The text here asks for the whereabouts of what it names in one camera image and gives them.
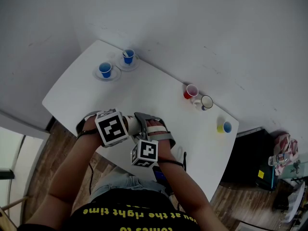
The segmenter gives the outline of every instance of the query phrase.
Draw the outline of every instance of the denim shorts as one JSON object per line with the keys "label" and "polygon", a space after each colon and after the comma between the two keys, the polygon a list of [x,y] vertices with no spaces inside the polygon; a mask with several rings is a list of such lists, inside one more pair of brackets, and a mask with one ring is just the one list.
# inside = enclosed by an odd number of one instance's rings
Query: denim shorts
{"label": "denim shorts", "polygon": [[131,190],[151,190],[162,193],[169,198],[165,191],[165,187],[152,180],[141,180],[136,176],[133,176],[121,169],[115,167],[107,176],[101,178],[95,185],[94,190],[90,196],[89,203],[91,203],[96,197],[109,191],[113,188],[124,188]]}

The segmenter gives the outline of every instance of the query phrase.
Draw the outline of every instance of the wrist band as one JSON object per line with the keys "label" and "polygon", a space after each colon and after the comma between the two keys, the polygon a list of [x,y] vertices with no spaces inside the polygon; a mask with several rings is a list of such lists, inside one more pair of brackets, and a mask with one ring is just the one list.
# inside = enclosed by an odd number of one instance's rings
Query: wrist band
{"label": "wrist band", "polygon": [[177,164],[177,165],[180,165],[182,168],[184,168],[184,165],[180,162],[177,162],[177,161],[173,161],[173,160],[167,160],[167,159],[159,159],[157,161],[158,163],[172,163],[172,164]]}
{"label": "wrist band", "polygon": [[83,136],[83,135],[95,134],[95,133],[97,133],[97,132],[98,132],[97,128],[91,129],[91,130],[81,131],[81,132],[78,134],[77,139],[79,139],[79,138],[80,138],[81,136]]}

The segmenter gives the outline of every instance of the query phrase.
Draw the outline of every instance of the white cube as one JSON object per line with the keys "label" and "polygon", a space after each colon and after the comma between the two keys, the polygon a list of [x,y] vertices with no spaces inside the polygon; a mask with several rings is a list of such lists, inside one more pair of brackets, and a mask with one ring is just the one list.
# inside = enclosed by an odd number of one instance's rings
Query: white cube
{"label": "white cube", "polygon": [[98,112],[95,124],[106,146],[113,146],[128,138],[122,115],[116,108]]}
{"label": "white cube", "polygon": [[158,160],[158,141],[139,140],[130,153],[131,164],[150,167]]}

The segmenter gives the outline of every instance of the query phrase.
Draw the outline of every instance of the red cup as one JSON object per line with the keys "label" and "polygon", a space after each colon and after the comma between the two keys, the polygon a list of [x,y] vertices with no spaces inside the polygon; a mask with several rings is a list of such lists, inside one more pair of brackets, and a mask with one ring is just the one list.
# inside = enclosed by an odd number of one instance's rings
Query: red cup
{"label": "red cup", "polygon": [[199,93],[198,88],[195,85],[190,84],[186,87],[186,90],[184,92],[184,98],[190,99],[192,97],[197,96],[198,93]]}

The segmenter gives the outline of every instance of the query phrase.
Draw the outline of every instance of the cup handle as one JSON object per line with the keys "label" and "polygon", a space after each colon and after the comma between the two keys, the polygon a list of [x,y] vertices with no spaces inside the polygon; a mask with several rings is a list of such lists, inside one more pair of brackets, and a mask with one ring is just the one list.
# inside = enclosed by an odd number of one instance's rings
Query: cup handle
{"label": "cup handle", "polygon": [[200,99],[196,99],[196,100],[193,101],[192,104],[196,107],[197,103],[201,103],[201,100]]}

